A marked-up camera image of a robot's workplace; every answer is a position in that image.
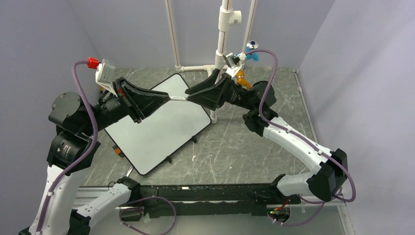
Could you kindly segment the white green whiteboard marker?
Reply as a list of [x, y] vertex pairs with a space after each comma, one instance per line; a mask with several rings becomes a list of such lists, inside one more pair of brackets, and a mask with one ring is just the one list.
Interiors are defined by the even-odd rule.
[[169, 99], [172, 101], [187, 101], [186, 97], [180, 97], [180, 96], [170, 96]]

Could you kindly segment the black framed whiteboard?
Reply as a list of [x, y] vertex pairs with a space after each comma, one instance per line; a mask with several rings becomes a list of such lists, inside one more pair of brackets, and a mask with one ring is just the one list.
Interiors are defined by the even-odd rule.
[[144, 176], [211, 123], [205, 109], [189, 101], [171, 100], [141, 123], [126, 116], [105, 132]]

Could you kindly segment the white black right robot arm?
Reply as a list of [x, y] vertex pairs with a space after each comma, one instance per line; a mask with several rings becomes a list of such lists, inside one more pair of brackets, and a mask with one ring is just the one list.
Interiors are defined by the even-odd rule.
[[312, 194], [323, 202], [334, 199], [347, 180], [347, 154], [322, 147], [295, 130], [270, 107], [276, 97], [267, 81], [254, 83], [249, 89], [236, 83], [227, 73], [220, 81], [216, 78], [219, 70], [214, 70], [205, 81], [185, 91], [187, 100], [212, 111], [229, 103], [247, 109], [243, 115], [246, 127], [261, 137], [267, 138], [299, 159], [309, 172], [281, 174], [270, 184], [270, 198], [282, 203], [293, 195]]

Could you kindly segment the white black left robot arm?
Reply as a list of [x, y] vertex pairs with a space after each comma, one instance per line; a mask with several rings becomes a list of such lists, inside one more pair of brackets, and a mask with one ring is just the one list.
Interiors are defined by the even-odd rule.
[[106, 193], [87, 205], [73, 203], [83, 177], [99, 147], [97, 134], [125, 117], [140, 123], [170, 100], [166, 92], [139, 88], [125, 78], [112, 83], [115, 93], [92, 106], [74, 92], [59, 95], [49, 120], [56, 125], [47, 156], [47, 180], [38, 213], [23, 235], [87, 235], [118, 206], [137, 204], [140, 184], [122, 177]]

